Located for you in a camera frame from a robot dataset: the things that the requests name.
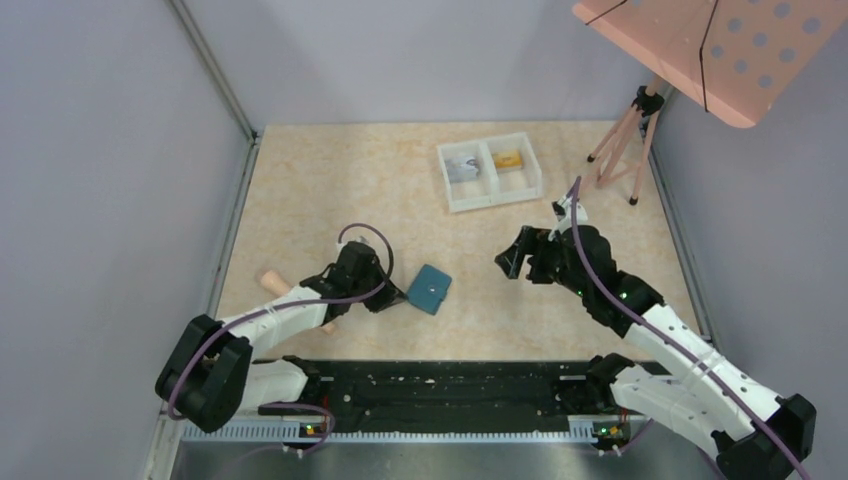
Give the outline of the teal card holder wallet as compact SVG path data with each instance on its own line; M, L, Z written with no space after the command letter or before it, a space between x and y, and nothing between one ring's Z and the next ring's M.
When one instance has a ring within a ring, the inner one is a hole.
M423 265L409 286L406 297L413 307L436 315L452 284L452 277L430 265Z

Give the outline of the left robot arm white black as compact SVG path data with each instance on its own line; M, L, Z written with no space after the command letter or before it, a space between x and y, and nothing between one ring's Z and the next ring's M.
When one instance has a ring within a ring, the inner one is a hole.
M237 316L193 318L159 374L155 393L169 413L206 433L234 415L270 403L293 403L312 377L292 360L261 355L303 331L330 324L354 304L379 313L405 301L376 251L344 244L335 262L281 297Z

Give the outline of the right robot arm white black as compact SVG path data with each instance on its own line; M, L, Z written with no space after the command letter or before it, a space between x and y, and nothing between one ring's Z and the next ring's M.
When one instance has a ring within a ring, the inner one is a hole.
M572 291L596 322L649 353L673 378L664 381L609 354L589 376L603 402L644 414L690 441L727 479L809 478L803 462L815 429L811 402L782 396L736 367L653 287L619 269L596 228L525 226L494 261L510 279L529 265L532 283Z

